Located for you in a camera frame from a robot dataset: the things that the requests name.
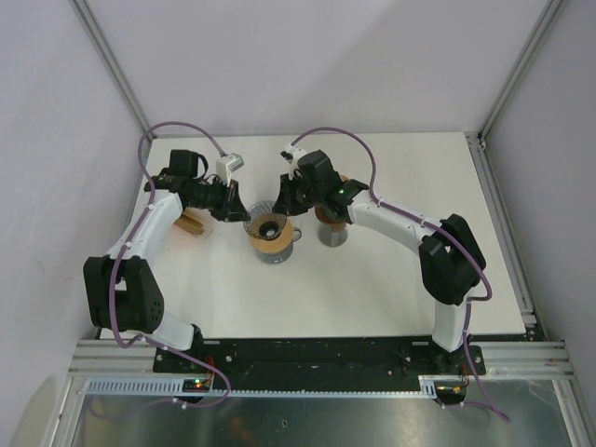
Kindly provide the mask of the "grey glass dripper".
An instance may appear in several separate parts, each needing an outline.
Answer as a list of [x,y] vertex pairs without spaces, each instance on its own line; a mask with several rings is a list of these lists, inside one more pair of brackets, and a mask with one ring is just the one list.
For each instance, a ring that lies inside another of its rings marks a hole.
[[247,210],[249,219],[243,223],[249,237],[261,240],[274,240],[283,231],[288,217],[274,210],[273,200],[261,200]]

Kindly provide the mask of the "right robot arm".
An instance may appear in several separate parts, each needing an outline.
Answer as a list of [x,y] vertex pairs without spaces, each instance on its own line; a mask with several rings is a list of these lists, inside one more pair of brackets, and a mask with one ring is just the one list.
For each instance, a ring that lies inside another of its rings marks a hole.
[[314,210],[329,232],[349,225],[373,230],[418,256],[423,286],[435,300],[435,344],[431,366],[452,373],[463,362],[461,346],[467,334],[467,302],[485,279],[485,258],[467,221],[453,214],[432,221],[373,196],[372,188],[339,174],[322,151],[306,152],[291,144],[280,155],[289,170],[280,176],[274,212],[298,216]]

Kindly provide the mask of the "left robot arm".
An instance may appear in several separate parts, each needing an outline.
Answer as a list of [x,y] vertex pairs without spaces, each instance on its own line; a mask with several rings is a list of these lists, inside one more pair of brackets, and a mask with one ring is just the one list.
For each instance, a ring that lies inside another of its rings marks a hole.
[[88,258],[83,276],[92,324],[113,334],[137,337],[173,348],[173,360],[186,372],[199,370],[205,348],[194,342],[196,328],[174,317],[152,271],[152,263],[171,227],[185,210],[206,210],[219,222],[246,222],[249,215],[233,173],[241,156],[220,156],[212,178],[206,158],[189,150],[173,150],[169,164],[149,176],[143,204],[122,237],[101,257]]

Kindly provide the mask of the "clear glass pitcher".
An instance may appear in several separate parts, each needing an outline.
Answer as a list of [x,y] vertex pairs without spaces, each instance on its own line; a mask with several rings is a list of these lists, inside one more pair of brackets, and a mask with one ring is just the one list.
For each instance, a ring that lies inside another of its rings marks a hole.
[[287,261],[292,253],[294,243],[302,237],[302,230],[293,227],[284,229],[274,240],[252,239],[257,258],[265,264],[281,264]]

